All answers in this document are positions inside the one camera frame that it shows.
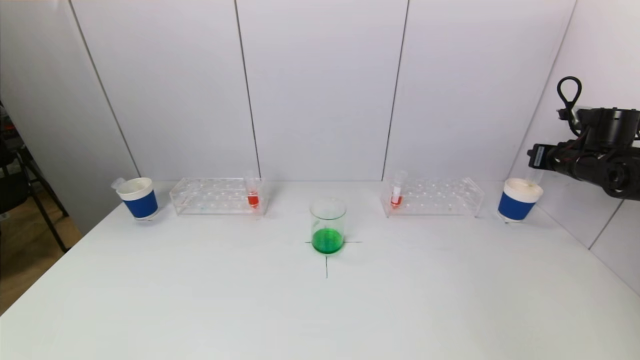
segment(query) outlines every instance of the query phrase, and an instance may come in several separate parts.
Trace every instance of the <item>test tube rack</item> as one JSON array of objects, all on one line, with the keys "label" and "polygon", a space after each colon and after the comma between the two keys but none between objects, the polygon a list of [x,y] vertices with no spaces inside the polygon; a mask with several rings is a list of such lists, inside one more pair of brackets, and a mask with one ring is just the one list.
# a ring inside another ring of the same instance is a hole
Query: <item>test tube rack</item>
[{"label": "test tube rack", "polygon": [[387,217],[410,215],[468,215],[476,217],[484,191],[468,177],[463,179],[407,179],[402,201],[391,206],[392,185],[383,182],[380,201]]},{"label": "test tube rack", "polygon": [[262,216],[269,203],[268,187],[258,182],[259,203],[249,205],[243,178],[185,177],[169,193],[178,215],[258,215]]}]

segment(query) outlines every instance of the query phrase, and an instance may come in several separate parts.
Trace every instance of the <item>test tube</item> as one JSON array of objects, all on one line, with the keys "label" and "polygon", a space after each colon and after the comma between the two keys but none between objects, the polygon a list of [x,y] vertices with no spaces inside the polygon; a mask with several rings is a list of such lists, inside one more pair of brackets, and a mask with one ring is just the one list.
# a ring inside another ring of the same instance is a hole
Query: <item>test tube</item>
[{"label": "test tube", "polygon": [[402,187],[407,176],[406,171],[398,171],[394,176],[394,181],[391,184],[391,207],[397,209],[402,204]]},{"label": "test tube", "polygon": [[246,188],[246,198],[249,206],[257,208],[260,204],[258,196],[258,179],[253,176],[253,172],[249,171],[244,175],[244,187]]}]

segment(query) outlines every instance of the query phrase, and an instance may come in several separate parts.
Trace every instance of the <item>paper cup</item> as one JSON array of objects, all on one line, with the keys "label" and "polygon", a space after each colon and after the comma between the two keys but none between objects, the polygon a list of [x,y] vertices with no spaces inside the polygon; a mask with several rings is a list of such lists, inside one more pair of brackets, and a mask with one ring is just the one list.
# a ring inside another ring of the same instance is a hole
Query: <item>paper cup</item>
[{"label": "paper cup", "polygon": [[148,177],[126,181],[118,186],[116,193],[136,220],[148,219],[158,211],[154,184]]},{"label": "paper cup", "polygon": [[543,190],[538,184],[525,179],[507,179],[504,182],[504,191],[498,212],[506,221],[522,221],[540,199],[542,193]]}]

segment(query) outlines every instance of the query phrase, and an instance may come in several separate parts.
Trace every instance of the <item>glass beaker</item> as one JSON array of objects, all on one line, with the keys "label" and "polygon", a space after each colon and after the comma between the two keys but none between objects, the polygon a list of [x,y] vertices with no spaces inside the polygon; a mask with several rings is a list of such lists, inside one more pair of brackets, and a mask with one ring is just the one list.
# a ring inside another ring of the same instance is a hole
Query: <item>glass beaker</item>
[{"label": "glass beaker", "polygon": [[345,203],[335,197],[314,201],[311,211],[311,245],[323,254],[333,254],[344,244]]}]

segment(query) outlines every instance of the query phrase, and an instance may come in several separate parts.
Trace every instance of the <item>black cable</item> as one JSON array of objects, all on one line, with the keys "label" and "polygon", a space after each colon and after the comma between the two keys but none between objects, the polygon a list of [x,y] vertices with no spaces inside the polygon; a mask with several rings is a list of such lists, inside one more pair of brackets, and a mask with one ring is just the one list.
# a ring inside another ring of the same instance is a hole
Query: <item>black cable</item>
[{"label": "black cable", "polygon": [[[575,92],[575,97],[573,97],[573,100],[571,100],[571,101],[567,100],[566,97],[564,96],[564,94],[562,93],[562,84],[567,80],[573,81],[578,86],[578,90]],[[556,90],[558,92],[558,96],[560,96],[560,99],[564,103],[564,107],[565,107],[565,109],[564,109],[564,118],[565,119],[563,119],[563,120],[568,120],[569,121],[569,129],[571,129],[571,132],[575,136],[580,136],[582,131],[580,131],[580,133],[579,133],[577,131],[577,129],[575,128],[575,124],[573,122],[576,121],[577,119],[573,116],[573,111],[572,111],[573,107],[575,106],[575,103],[578,101],[578,98],[580,97],[580,94],[582,93],[582,83],[580,82],[580,79],[576,78],[575,76],[566,76],[566,77],[562,78],[558,82],[558,86],[557,86]]]}]

